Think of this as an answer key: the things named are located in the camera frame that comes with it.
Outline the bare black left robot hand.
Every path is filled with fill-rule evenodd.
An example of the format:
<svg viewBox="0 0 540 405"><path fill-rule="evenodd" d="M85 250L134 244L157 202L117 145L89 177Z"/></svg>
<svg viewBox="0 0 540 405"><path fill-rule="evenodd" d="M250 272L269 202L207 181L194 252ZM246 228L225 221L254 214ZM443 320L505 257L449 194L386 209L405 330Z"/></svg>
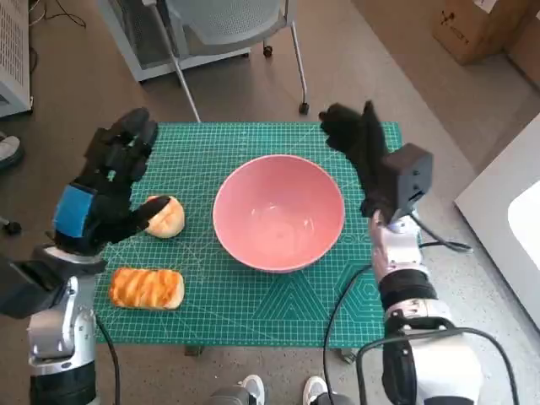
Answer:
<svg viewBox="0 0 540 405"><path fill-rule="evenodd" d="M59 249L94 256L149 226L170 198L154 197L131 209L132 185L141 181L158 135L158 124L143 107L109 128L98 128L84 154L80 174L65 188L53 218Z"/></svg>

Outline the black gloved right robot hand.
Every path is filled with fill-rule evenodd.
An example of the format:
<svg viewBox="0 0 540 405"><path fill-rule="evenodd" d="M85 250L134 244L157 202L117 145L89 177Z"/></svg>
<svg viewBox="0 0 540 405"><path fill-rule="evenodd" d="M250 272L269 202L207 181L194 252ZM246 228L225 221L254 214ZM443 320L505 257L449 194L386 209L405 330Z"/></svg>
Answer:
<svg viewBox="0 0 540 405"><path fill-rule="evenodd" d="M380 184L381 160L388 148L373 102L366 101L362 111L334 103L319 113L319 119L327 146L342 153L356 171L364 193L362 215L370 219L380 212L391 222L395 208Z"/></svg>

